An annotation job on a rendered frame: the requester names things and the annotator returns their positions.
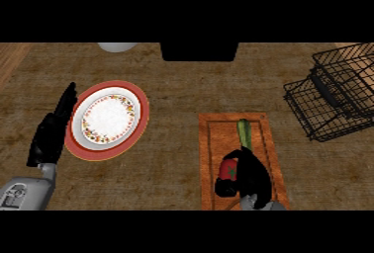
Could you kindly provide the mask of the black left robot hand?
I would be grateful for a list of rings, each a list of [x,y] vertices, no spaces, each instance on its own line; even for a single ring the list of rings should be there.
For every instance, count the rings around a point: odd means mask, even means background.
[[[63,147],[64,128],[69,121],[72,107],[76,102],[75,83],[70,82],[61,92],[61,97],[51,113],[47,113],[38,124],[29,147],[27,167],[42,163],[56,164]]]

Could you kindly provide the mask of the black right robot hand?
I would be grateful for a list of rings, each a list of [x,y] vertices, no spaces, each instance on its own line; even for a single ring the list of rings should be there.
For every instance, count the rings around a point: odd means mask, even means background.
[[[220,198],[239,196],[239,199],[246,195],[257,195],[258,201],[265,204],[271,200],[271,181],[267,169],[246,147],[231,150],[221,158],[236,161],[236,180],[214,181],[214,194]]]

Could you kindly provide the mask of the red tomato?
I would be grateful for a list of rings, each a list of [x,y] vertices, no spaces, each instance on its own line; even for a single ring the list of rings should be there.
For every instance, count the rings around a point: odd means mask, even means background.
[[[218,165],[218,178],[221,180],[236,180],[236,161],[224,159]]]

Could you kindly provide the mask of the brown wooden cutting board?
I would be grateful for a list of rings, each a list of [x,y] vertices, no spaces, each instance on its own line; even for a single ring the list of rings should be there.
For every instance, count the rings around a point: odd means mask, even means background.
[[[264,113],[211,113],[197,115],[197,159],[200,208],[203,210],[239,210],[239,196],[220,198],[214,194],[214,181],[223,156],[239,148],[236,122],[245,119],[251,126],[251,149],[264,164],[271,179],[271,200],[289,208],[283,176],[277,162],[274,142]]]

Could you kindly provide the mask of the green cucumber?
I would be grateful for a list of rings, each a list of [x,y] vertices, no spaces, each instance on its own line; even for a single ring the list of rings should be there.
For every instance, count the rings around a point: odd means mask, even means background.
[[[240,145],[246,148],[251,148],[251,126],[245,119],[240,119],[236,122],[236,132]]]

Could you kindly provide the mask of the red round placemat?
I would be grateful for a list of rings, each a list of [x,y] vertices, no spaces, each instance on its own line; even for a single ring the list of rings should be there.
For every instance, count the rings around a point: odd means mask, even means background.
[[[127,81],[104,81],[79,95],[66,125],[64,147],[85,161],[118,156],[138,140],[149,120],[141,89]]]

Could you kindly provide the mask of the white floral plate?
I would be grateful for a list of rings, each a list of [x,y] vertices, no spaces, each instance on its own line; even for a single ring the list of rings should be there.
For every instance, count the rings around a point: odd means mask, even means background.
[[[75,109],[73,140],[88,150],[106,150],[128,138],[140,118],[141,106],[134,93],[121,87],[103,88],[82,99]]]

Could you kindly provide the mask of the pale grey round object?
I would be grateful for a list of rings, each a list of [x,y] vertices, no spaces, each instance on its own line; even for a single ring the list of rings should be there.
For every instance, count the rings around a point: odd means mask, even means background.
[[[134,42],[100,42],[97,45],[107,52],[124,52],[137,44]]]

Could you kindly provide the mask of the black box appliance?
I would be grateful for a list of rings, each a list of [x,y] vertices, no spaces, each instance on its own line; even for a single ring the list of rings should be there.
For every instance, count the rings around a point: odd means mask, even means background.
[[[231,61],[236,42],[162,42],[163,61]]]

